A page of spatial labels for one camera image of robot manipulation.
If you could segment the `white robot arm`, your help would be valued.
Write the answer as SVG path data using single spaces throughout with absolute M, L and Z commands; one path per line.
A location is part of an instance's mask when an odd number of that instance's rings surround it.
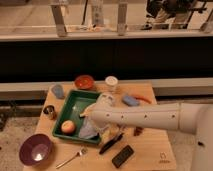
M 191 171 L 213 171 L 213 104 L 172 103 L 116 107 L 114 97 L 102 93 L 89 119 L 98 130 L 110 123 L 194 134 L 196 145 Z

